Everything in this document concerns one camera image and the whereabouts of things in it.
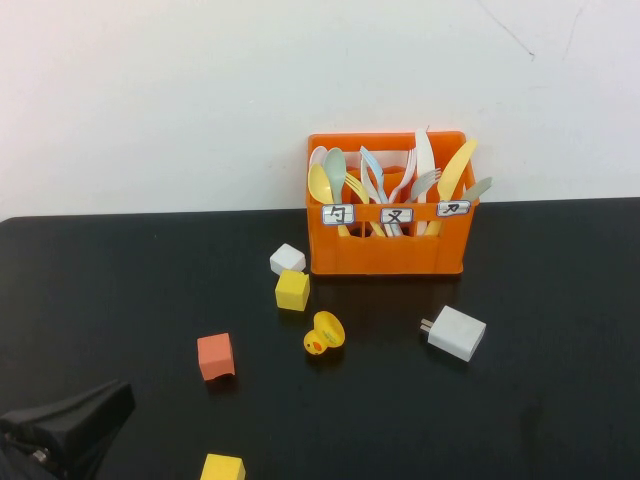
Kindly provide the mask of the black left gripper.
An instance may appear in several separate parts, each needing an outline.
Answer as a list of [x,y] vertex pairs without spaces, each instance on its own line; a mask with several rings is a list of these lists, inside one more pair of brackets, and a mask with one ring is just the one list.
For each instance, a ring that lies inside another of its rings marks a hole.
[[1,416],[1,478],[95,479],[136,408],[132,386],[113,380],[47,405]]

